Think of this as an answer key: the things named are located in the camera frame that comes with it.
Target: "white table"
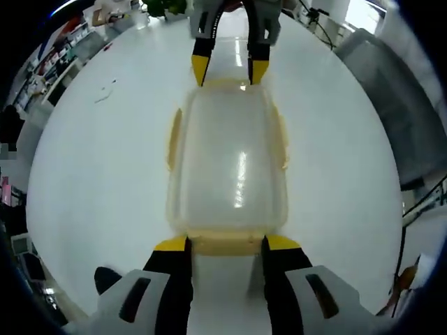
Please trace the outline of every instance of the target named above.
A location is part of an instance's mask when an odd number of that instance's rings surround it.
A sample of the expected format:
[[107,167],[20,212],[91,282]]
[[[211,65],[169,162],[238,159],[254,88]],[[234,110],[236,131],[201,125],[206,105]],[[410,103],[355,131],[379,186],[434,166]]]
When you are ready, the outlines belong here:
[[[240,11],[224,15],[218,34],[245,29],[241,18]],[[285,15],[280,21],[264,82],[290,141],[282,234],[299,241],[315,265],[355,287],[362,304],[376,312],[386,301],[400,242],[393,153],[372,104],[343,63],[299,24]],[[216,62],[223,60],[221,74],[236,68],[247,77],[235,67],[246,63],[244,44],[232,41],[230,58],[220,57],[216,46],[208,79],[218,76]],[[54,278],[88,314],[96,310],[97,266],[121,273],[142,268],[153,247],[174,235],[165,216],[166,139],[186,88],[193,87],[192,47],[187,21],[152,20],[146,29],[127,31],[73,80],[42,135],[29,182],[29,231]],[[202,291],[237,299],[232,292],[244,290],[251,263],[198,258],[195,292],[200,283]],[[240,287],[230,291],[229,285]],[[190,333],[204,320],[204,334],[208,326],[229,334],[229,324],[244,334],[269,333],[261,298],[241,305],[244,313],[232,299],[219,306],[215,296],[195,303]]]

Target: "black cable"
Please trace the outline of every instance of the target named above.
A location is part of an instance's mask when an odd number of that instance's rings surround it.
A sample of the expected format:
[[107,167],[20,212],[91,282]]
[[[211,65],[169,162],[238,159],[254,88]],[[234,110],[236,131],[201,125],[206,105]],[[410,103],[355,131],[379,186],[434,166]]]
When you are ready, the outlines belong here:
[[328,42],[330,44],[330,51],[332,51],[334,49],[334,45],[332,44],[332,40],[330,39],[328,33],[326,33],[326,30],[324,30],[324,28],[323,28],[323,26],[321,26],[320,22],[317,21],[316,23],[321,28],[321,30],[326,35],[326,37],[328,38]]
[[[305,10],[307,10],[308,13],[310,13],[310,10],[308,9],[308,7],[306,6],[306,4],[304,2],[302,2],[302,0],[299,0],[299,2],[302,4],[302,6],[305,8]],[[315,23],[321,28],[321,30],[323,31],[323,33],[326,35],[326,37],[328,38],[328,42],[330,45],[330,50],[332,51],[334,49],[334,44],[332,43],[332,40],[330,39],[328,33],[326,32],[326,30],[323,28],[323,26],[321,26],[321,24],[318,21],[315,21]]]

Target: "black slot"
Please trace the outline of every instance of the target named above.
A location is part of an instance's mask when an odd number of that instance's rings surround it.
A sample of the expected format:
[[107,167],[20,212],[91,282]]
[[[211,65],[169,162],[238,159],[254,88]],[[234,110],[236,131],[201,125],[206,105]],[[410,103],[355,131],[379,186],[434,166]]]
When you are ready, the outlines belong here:
[[205,32],[205,26],[207,24],[208,12],[202,13],[200,16],[200,21],[198,23],[198,32],[203,34]]
[[339,312],[338,306],[320,277],[316,274],[308,274],[306,279],[318,299],[324,318],[330,319],[337,315]]
[[142,296],[146,292],[150,282],[151,280],[148,278],[139,278],[137,280],[119,311],[119,317],[121,319],[129,323],[135,322],[135,316],[137,315]]

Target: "white tabletop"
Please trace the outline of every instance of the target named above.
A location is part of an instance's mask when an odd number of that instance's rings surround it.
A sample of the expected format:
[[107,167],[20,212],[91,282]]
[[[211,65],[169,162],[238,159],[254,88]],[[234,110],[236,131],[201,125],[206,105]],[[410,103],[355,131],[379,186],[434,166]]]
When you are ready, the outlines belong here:
[[[240,11],[223,17],[220,36],[244,29],[240,18]],[[284,115],[290,142],[282,234],[299,241],[314,265],[355,287],[363,306],[376,312],[386,301],[400,242],[393,153],[344,64],[298,23],[285,15],[280,21],[264,83]],[[192,47],[186,20],[127,31],[82,69],[44,130],[29,182],[28,228],[51,274],[88,314],[96,310],[95,268],[142,268],[153,247],[174,235],[165,215],[166,142],[191,81]],[[214,53],[219,59],[218,45]],[[210,77],[213,68],[218,66],[210,64]],[[202,262],[214,260],[197,260]],[[251,264],[245,258],[220,262],[234,283],[236,269]],[[222,267],[216,268],[208,275],[218,277],[225,291],[226,280],[215,275]],[[202,276],[200,282],[209,281]],[[200,307],[193,308],[195,315]],[[268,326],[260,329],[269,332]]]

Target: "transparent plastic box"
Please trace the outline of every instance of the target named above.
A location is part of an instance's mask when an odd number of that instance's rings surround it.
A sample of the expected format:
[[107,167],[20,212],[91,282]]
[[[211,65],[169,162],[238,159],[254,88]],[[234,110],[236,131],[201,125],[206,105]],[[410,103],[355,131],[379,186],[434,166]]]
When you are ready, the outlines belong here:
[[281,227],[286,146],[284,123],[262,86],[205,82],[173,122],[168,220],[188,235],[263,236]]

